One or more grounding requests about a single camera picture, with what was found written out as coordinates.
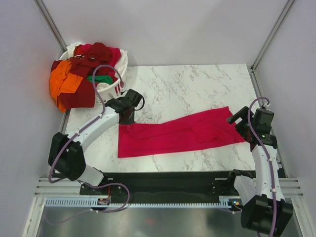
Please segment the magenta t shirt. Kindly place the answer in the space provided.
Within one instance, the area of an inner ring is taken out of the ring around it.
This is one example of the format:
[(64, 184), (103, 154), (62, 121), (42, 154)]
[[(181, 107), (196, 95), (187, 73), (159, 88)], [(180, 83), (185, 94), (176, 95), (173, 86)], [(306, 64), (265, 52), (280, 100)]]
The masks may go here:
[(242, 143), (229, 107), (211, 109), (160, 124), (134, 123), (118, 129), (118, 157), (190, 152)]

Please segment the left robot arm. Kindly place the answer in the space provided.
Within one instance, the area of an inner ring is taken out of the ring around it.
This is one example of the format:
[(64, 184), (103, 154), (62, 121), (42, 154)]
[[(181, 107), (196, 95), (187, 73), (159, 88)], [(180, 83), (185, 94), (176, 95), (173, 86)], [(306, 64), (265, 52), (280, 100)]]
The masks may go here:
[(145, 105), (143, 95), (129, 89), (124, 96), (102, 103), (102, 111), (76, 130), (56, 133), (51, 142), (48, 179), (56, 183), (62, 179), (80, 181), (91, 186), (97, 194), (108, 190), (102, 171), (86, 164), (84, 152), (105, 131), (117, 124), (133, 124), (139, 103)]

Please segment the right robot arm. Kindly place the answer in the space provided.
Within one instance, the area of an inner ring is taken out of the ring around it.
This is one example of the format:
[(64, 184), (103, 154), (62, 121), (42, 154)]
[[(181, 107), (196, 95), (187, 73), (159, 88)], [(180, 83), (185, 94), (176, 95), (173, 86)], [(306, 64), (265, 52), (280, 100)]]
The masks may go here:
[(293, 206), (285, 201), (278, 177), (277, 138), (271, 135), (274, 113), (245, 106), (227, 119), (250, 144), (255, 175), (234, 169), (226, 182), (227, 191), (239, 194), (243, 205), (241, 226), (270, 237), (279, 237), (293, 215)]

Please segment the white laundry basket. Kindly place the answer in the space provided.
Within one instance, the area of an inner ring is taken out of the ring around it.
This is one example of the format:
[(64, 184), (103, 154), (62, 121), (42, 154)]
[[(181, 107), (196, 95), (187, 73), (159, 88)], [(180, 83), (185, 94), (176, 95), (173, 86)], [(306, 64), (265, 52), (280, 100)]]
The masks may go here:
[[(65, 53), (66, 52), (62, 54), (59, 60), (67, 60), (65, 58)], [(57, 67), (58, 64), (58, 62), (53, 62), (51, 72)], [(95, 83), (94, 78), (95, 76), (99, 75), (108, 75), (112, 77), (114, 83), (111, 85), (106, 83)], [(95, 93), (99, 92), (103, 98), (108, 98), (110, 96), (113, 96), (115, 98), (118, 97), (119, 93), (122, 91), (124, 87), (124, 82), (119, 79), (119, 76), (121, 75), (118, 73), (118, 71), (110, 65), (103, 64), (95, 68), (92, 74), (92, 85), (95, 90)], [(95, 104), (99, 104), (100, 102), (100, 99), (95, 95)]]

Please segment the green t shirt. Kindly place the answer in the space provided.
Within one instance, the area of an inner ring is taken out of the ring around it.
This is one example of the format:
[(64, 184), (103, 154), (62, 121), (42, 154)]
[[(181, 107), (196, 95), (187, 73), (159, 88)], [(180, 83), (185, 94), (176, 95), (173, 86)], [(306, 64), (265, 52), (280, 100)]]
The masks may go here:
[(113, 78), (108, 76), (108, 75), (95, 76), (94, 81), (95, 81), (95, 83), (106, 83), (109, 85), (114, 83)]

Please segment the dark red t shirt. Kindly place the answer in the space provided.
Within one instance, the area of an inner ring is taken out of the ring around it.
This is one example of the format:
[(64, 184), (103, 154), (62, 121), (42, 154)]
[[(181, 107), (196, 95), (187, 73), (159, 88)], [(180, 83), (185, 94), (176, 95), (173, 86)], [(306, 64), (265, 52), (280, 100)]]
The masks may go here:
[(70, 75), (81, 80), (73, 93), (61, 92), (58, 99), (65, 110), (72, 108), (92, 108), (95, 105), (95, 90), (92, 74), (95, 68), (106, 64), (114, 67), (121, 58), (119, 48), (107, 47), (101, 42), (79, 44), (71, 50)]

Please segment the orange t shirt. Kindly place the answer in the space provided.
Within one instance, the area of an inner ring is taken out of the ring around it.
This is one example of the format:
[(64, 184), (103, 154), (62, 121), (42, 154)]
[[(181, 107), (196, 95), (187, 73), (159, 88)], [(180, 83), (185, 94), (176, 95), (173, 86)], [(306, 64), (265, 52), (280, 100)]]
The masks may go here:
[(55, 61), (59, 64), (51, 72), (49, 79), (50, 95), (54, 100), (56, 106), (61, 112), (65, 112), (66, 108), (59, 99), (61, 93), (73, 94), (77, 91), (81, 84), (83, 77), (72, 74), (70, 69), (72, 62), (70, 60), (59, 60)]

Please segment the right aluminium frame post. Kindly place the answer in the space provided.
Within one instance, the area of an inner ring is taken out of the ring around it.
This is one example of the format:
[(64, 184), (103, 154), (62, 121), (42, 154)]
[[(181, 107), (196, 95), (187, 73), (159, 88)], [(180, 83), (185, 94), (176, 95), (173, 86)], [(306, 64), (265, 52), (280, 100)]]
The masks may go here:
[(276, 37), (278, 31), (282, 27), (284, 21), (286, 20), (289, 12), (291, 11), (292, 7), (294, 6), (296, 0), (287, 0), (285, 2), (285, 5), (283, 6), (280, 14), (278, 15), (275, 23), (273, 24), (267, 38), (265, 39), (261, 49), (259, 50), (259, 53), (257, 54), (254, 62), (249, 67), (251, 73), (254, 73), (256, 69), (258, 68), (260, 62), (262, 61), (266, 51), (268, 50), (269, 46), (273, 42), (274, 38)]

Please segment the aluminium frame post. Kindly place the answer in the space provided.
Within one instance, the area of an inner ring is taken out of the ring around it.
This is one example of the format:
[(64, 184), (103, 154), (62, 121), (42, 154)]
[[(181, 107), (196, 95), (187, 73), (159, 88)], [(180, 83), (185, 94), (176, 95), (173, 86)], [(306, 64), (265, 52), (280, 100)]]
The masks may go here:
[(275, 23), (273, 24), (267, 38), (265, 39), (261, 49), (259, 50), (259, 53), (257, 54), (254, 62), (249, 67), (251, 73), (254, 73), (256, 69), (258, 68), (260, 62), (262, 61), (266, 51), (268, 50), (269, 46), (273, 42), (274, 38), (276, 37), (278, 31), (282, 27), (284, 21), (286, 20), (289, 12), (291, 11), (292, 7), (294, 6), (296, 0), (287, 0), (285, 2), (285, 5), (283, 6), (280, 14), (278, 15)]
[(60, 31), (58, 30), (57, 25), (55, 24), (47, 6), (45, 5), (43, 0), (34, 0), (35, 5), (37, 6), (37, 8), (39, 9), (43, 19), (45, 20), (46, 24), (48, 25), (51, 33), (53, 34), (55, 40), (57, 41), (57, 44), (59, 45), (59, 47), (61, 48), (61, 50), (63, 52), (66, 51), (66, 43), (60, 33)]

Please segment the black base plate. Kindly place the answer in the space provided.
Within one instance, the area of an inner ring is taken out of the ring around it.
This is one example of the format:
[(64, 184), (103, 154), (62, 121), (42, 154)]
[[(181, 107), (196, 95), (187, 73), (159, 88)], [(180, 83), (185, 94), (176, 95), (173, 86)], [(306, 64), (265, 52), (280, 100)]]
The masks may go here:
[(255, 171), (106, 173), (101, 183), (111, 187), (94, 189), (82, 185), (80, 194), (109, 194), (119, 203), (217, 201), (220, 196), (238, 196), (233, 184), (237, 175), (254, 178)]

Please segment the left aluminium frame post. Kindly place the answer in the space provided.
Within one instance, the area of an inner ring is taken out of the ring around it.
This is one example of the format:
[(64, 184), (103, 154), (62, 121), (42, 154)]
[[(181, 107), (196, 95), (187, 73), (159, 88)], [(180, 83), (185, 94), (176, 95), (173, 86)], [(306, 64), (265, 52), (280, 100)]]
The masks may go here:
[(43, 19), (45, 20), (46, 24), (48, 25), (51, 33), (53, 34), (55, 40), (57, 41), (57, 44), (59, 45), (59, 47), (61, 48), (61, 50), (63, 52), (66, 51), (66, 43), (60, 33), (60, 31), (58, 30), (57, 25), (55, 24), (47, 6), (45, 5), (43, 0), (34, 0), (35, 5), (37, 6), (37, 8), (39, 9)]

